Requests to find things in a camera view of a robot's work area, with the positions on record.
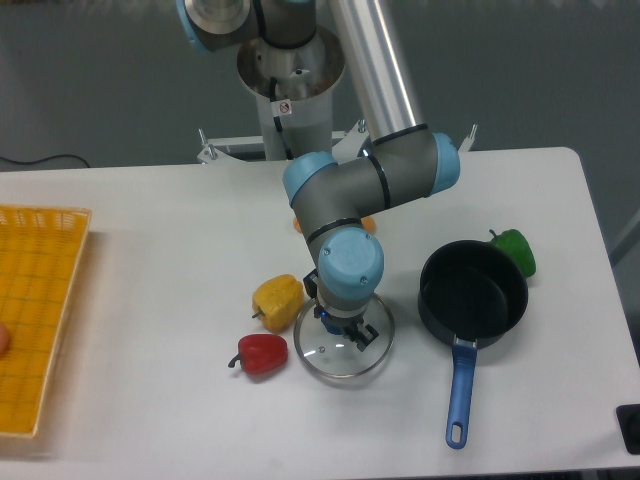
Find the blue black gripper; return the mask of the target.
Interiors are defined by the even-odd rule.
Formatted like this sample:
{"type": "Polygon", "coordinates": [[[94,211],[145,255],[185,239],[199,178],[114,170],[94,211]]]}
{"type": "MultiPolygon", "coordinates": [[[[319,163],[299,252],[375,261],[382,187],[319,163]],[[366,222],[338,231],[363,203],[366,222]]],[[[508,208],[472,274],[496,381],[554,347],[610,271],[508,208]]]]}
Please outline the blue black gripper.
{"type": "Polygon", "coordinates": [[[362,333],[356,331],[357,325],[363,322],[362,315],[349,318],[332,316],[321,306],[316,306],[313,309],[313,315],[321,321],[328,333],[348,339],[356,345],[360,352],[364,352],[368,345],[378,337],[378,331],[370,324],[362,325],[362,333]]]}

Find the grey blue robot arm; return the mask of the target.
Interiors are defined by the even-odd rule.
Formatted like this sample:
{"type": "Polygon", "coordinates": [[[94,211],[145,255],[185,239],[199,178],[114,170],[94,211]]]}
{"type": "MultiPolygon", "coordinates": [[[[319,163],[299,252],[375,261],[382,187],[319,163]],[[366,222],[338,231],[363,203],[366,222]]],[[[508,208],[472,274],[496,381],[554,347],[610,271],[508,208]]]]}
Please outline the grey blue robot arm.
{"type": "Polygon", "coordinates": [[[326,329],[365,349],[378,333],[365,312],[384,254],[366,216],[452,187],[460,174],[449,137],[421,113],[385,1],[333,1],[322,27],[312,1],[180,1],[189,42],[234,46],[246,88],[264,103],[267,154],[288,160],[283,184],[316,274],[308,293],[326,329]],[[371,140],[368,155],[339,163],[322,109],[350,73],[371,140]]]}

